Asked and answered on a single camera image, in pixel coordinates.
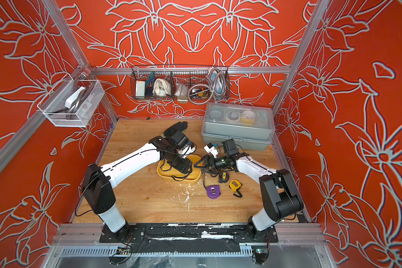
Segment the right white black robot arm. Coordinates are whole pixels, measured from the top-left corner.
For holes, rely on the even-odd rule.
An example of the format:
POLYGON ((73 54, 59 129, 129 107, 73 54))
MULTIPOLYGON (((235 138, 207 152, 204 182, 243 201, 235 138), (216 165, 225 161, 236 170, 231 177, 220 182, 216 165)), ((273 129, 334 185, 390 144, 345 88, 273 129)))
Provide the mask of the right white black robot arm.
POLYGON ((304 202, 290 171, 262 165, 233 139, 223 141, 222 148, 225 156, 218 157, 212 144, 205 146, 209 154, 196 162, 194 167, 212 176, 235 171, 259 184, 263 209, 248 220, 247 231, 251 236, 255 237, 303 210, 304 202))

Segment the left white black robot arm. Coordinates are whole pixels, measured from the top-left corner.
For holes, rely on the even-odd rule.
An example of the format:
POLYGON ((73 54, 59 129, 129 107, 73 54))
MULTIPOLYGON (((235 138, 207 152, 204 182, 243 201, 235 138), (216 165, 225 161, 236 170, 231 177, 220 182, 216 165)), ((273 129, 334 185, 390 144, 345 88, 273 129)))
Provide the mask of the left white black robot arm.
POLYGON ((130 240, 130 226, 119 211, 113 189, 129 176, 161 160, 186 179, 192 173, 193 163, 188 156, 196 144, 181 131, 171 137, 156 136, 138 150, 104 166, 93 163, 84 176, 82 197, 91 210, 105 224, 105 233, 119 242, 130 240))

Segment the small black yellow tape measure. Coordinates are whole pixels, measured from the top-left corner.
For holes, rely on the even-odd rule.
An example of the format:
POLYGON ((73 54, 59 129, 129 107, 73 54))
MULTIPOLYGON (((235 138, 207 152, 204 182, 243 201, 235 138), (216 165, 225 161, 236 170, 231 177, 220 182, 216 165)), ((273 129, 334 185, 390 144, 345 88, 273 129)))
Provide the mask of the small black yellow tape measure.
POLYGON ((230 179, 230 175, 228 172, 221 172, 218 176, 219 183, 227 183, 230 179))

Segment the yellow plastic storage tray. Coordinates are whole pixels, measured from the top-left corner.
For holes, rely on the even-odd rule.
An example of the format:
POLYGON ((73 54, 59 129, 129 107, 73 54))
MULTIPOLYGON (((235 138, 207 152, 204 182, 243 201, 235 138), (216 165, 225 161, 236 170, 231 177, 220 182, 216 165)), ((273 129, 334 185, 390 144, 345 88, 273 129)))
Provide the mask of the yellow plastic storage tray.
POLYGON ((168 179, 176 182, 196 183, 201 177, 201 170, 193 166, 192 172, 184 178, 185 174, 180 173, 172 168, 166 160, 161 160, 157 165, 157 174, 163 179, 168 179))

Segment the purple tape measure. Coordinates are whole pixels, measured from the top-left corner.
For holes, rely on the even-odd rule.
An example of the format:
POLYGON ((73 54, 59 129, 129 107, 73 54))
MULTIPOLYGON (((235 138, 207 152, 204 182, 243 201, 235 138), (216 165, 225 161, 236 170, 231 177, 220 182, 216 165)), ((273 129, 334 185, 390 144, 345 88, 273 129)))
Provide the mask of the purple tape measure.
POLYGON ((207 197, 210 199, 217 199, 221 195, 219 185, 209 185, 206 187, 207 197))

